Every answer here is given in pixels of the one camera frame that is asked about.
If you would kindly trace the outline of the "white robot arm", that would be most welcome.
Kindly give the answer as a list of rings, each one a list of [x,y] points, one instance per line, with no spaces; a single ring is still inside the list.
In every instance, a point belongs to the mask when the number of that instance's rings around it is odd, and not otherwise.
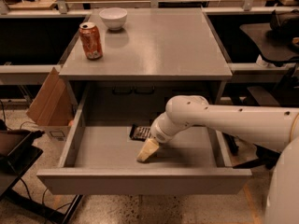
[[[289,107],[211,105],[202,96],[171,98],[150,127],[137,159],[194,125],[236,136],[280,152],[265,207],[264,224],[299,224],[299,109]]]

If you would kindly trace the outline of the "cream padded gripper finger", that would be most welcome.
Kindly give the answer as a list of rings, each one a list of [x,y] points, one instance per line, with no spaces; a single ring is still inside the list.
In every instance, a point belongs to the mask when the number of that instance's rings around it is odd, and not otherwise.
[[[144,146],[141,148],[139,154],[137,155],[136,160],[139,162],[145,162],[152,154],[154,154],[160,145],[154,138],[148,138]]]

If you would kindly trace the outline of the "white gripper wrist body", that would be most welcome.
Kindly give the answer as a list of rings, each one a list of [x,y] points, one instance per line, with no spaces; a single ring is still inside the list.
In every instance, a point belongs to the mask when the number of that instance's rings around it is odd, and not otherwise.
[[[158,143],[164,144],[172,140],[177,133],[183,130],[183,124],[175,123],[166,113],[163,113],[152,122],[150,134]]]

